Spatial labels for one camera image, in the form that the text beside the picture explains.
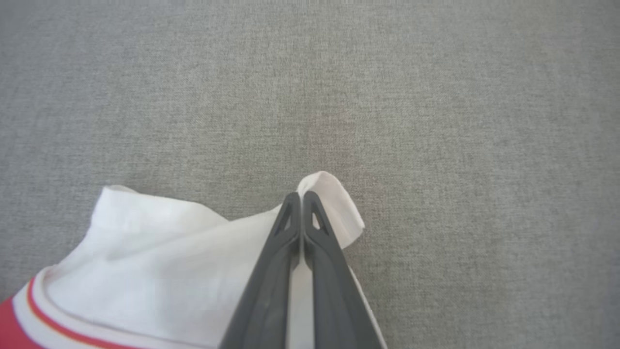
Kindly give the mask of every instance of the white cloth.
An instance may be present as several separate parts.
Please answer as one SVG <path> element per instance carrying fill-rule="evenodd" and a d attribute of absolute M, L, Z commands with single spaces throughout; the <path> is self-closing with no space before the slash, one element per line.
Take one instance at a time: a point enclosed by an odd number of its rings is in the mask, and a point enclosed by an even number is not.
<path fill-rule="evenodd" d="M 321 198 L 341 247 L 360 236 L 364 223 L 336 177 L 324 171 L 307 176 L 298 191 L 308 190 Z M 126 334 L 161 340 L 150 347 L 216 347 L 278 210 L 228 221 L 194 202 L 106 187 L 84 240 L 35 278 L 34 298 L 58 313 L 50 315 L 55 321 L 102 340 Z M 292 283 L 290 347 L 310 349 L 312 289 L 305 263 Z M 126 343 L 136 344 L 132 340 Z"/>

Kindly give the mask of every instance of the table surface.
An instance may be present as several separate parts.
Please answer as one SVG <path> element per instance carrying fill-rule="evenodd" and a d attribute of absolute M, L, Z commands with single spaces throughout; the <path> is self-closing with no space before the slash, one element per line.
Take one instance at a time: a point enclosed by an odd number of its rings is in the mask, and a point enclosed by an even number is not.
<path fill-rule="evenodd" d="M 620 341 L 620 7 L 0 4 L 0 296 L 102 186 L 271 209 L 327 170 L 391 348 Z"/>

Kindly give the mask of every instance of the red trim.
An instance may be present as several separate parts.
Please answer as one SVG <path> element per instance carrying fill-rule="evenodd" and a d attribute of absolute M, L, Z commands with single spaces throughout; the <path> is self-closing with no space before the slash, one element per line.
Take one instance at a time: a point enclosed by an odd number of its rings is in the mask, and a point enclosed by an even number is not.
<path fill-rule="evenodd" d="M 104 348 L 104 349 L 139 349 L 136 347 L 128 347 L 126 345 L 120 345 L 120 344 L 116 344 L 112 342 L 107 342 L 101 339 L 87 337 L 80 333 L 73 332 L 72 330 L 67 329 L 61 326 L 60 324 L 56 323 L 54 320 L 49 318 L 49 316 L 45 315 L 41 311 L 41 309 L 37 307 L 37 304 L 35 303 L 35 299 L 32 296 L 33 285 L 34 285 L 34 279 L 30 280 L 30 282 L 28 283 L 28 305 L 30 306 L 30 309 L 32 310 L 32 312 L 47 326 L 53 328 L 57 332 L 62 333 L 63 335 L 77 342 L 85 343 L 88 345 L 93 345 L 95 347 Z"/>
<path fill-rule="evenodd" d="M 0 304 L 0 348 L 43 349 L 33 342 L 20 327 L 13 309 L 13 298 Z"/>

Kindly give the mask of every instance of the garment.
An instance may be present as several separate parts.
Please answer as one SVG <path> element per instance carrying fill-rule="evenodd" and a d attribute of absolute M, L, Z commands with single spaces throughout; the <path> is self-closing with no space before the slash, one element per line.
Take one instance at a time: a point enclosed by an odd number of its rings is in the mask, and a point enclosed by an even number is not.
<path fill-rule="evenodd" d="M 338 179 L 314 173 L 298 186 L 308 190 L 342 248 L 360 236 L 364 223 Z M 0 347 L 215 348 L 278 210 L 228 221 L 194 202 L 105 187 L 79 246 L 2 303 Z M 291 348 L 313 347 L 311 299 L 311 272 L 300 263 Z"/>

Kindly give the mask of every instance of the textured gray fabric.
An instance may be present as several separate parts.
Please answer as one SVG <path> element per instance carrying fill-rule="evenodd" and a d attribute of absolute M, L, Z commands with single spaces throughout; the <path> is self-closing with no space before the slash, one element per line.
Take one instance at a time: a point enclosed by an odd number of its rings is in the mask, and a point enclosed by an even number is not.
<path fill-rule="evenodd" d="M 0 295 L 99 191 L 271 209 L 327 170 L 391 348 L 620 342 L 620 9 L 0 5 Z"/>

